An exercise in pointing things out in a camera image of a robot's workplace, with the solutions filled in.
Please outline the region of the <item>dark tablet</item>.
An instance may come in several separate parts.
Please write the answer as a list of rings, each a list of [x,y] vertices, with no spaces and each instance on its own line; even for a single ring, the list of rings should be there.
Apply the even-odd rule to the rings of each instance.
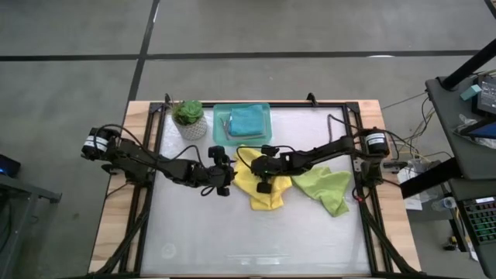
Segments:
[[[496,116],[481,120],[463,119],[462,122],[455,128],[459,135],[496,140]]]

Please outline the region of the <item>black slanted pole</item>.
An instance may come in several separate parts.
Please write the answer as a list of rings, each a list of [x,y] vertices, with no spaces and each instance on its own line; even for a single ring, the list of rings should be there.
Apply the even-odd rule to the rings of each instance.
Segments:
[[[496,38],[487,46],[473,55],[461,67],[455,70],[451,75],[441,81],[441,86],[446,90],[456,87],[461,81],[468,78],[480,67],[484,66],[489,60],[496,57]]]

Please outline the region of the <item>white patterned plant pot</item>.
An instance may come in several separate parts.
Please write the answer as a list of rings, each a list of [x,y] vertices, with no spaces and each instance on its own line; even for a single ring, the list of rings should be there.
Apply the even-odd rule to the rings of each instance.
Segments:
[[[188,125],[181,125],[175,119],[173,119],[173,122],[181,136],[186,140],[198,140],[202,138],[208,130],[208,124],[204,116],[198,119],[195,123]]]

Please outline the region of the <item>teal microfiber towel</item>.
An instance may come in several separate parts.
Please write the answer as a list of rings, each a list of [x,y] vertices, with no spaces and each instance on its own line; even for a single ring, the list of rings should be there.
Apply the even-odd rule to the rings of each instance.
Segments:
[[[231,136],[258,136],[265,131],[264,109],[262,105],[232,108],[229,114],[229,134]]]

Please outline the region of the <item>black box with blue light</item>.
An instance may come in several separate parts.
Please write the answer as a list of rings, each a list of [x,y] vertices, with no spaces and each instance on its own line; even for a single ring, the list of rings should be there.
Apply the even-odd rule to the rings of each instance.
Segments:
[[[21,163],[5,155],[0,154],[0,174],[8,177],[16,177],[20,171]]]

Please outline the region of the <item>black aluminium frame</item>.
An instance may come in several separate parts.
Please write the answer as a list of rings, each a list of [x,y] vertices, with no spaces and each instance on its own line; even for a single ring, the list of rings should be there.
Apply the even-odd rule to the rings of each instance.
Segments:
[[[356,124],[367,128],[384,126],[384,119],[377,100],[270,100],[275,109],[330,109],[341,108]],[[161,146],[167,108],[163,101],[132,101],[128,104],[124,127],[144,141],[154,151]],[[91,255],[88,272],[83,279],[136,279],[140,277],[141,261],[153,187],[134,186],[121,188],[123,174],[111,176],[108,190],[114,193],[107,198]],[[374,190],[367,201],[374,218],[381,224],[395,249],[416,270],[421,268],[412,236],[411,226],[403,204],[397,178],[389,174],[387,183]]]

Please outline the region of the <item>white paper sheet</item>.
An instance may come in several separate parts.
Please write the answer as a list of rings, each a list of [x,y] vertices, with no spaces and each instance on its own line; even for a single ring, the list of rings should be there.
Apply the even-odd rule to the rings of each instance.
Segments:
[[[405,208],[407,210],[413,210],[413,211],[423,210],[420,194],[416,194],[409,198],[405,198],[404,203],[405,203]]]

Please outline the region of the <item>grey waffle-weave towel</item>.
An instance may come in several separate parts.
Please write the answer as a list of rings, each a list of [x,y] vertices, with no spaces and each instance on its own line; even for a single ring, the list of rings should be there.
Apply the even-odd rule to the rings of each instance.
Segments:
[[[233,136],[229,133],[229,121],[228,120],[219,120],[222,124],[222,128],[224,130],[224,133],[226,135],[226,139],[228,140],[251,140],[251,139],[259,139],[267,135],[267,132],[265,129],[263,129],[261,134],[256,134],[256,135],[248,135],[248,136]]]

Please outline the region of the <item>lime green microfiber towel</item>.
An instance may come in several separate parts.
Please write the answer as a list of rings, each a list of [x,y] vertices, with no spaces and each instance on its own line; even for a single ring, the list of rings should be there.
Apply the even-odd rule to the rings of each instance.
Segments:
[[[291,179],[308,197],[321,202],[332,217],[339,217],[349,211],[345,195],[351,177],[349,171],[332,172],[329,167],[315,167]]]

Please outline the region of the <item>clear plastic bottle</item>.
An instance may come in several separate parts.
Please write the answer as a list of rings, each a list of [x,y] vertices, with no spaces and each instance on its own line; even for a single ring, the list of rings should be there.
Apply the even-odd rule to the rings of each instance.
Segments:
[[[431,204],[432,210],[437,211],[437,212],[452,210],[452,209],[455,209],[456,207],[457,207],[456,199],[452,196],[435,200]]]

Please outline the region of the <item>black electronic device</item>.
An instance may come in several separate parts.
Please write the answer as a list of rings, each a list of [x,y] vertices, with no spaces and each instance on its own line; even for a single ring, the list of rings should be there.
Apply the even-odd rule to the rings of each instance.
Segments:
[[[476,108],[479,113],[496,115],[496,77],[484,76],[479,83]]]

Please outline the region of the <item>translucent teal plastic bin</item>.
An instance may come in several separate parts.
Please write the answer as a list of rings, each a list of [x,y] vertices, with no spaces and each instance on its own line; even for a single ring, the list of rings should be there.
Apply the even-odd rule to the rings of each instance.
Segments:
[[[230,110],[234,108],[243,108],[250,105],[262,105],[263,113],[264,113],[264,121],[265,121],[265,130],[267,135],[259,138],[259,139],[235,139],[228,140],[226,139],[226,135],[222,128],[222,124],[219,121],[220,119],[229,121]],[[259,146],[266,143],[269,143],[272,138],[272,129],[271,129],[271,115],[270,115],[270,106],[268,103],[235,103],[235,104],[217,104],[213,108],[213,117],[212,117],[212,134],[214,141],[223,146],[238,146],[238,145],[248,145],[248,146]]]

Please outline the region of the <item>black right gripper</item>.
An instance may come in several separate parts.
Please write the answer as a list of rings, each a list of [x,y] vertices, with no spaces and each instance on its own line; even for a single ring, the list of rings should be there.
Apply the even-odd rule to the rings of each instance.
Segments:
[[[258,193],[270,194],[272,192],[272,184],[269,180],[272,177],[288,174],[284,168],[282,157],[275,157],[280,148],[280,146],[263,145],[260,148],[262,155],[251,162],[251,172],[261,179],[261,182],[257,184]]]

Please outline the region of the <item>green artificial succulent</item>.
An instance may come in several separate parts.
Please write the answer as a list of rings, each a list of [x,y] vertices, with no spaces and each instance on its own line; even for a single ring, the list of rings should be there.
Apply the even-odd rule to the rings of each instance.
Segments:
[[[182,101],[173,106],[173,120],[181,126],[195,124],[203,115],[200,101]]]

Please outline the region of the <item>yellow microfiber towel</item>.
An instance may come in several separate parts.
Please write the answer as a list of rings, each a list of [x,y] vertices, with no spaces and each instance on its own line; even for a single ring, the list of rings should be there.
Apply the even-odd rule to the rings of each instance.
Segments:
[[[257,192],[257,184],[261,182],[258,176],[255,176],[248,166],[252,160],[260,157],[262,153],[252,148],[241,146],[235,154],[234,171],[236,176],[232,181],[235,186],[250,196],[250,205],[255,211],[270,211],[280,208],[284,205],[282,198],[283,193],[292,186],[289,176],[272,177],[269,182],[272,184],[270,194],[261,194]]]

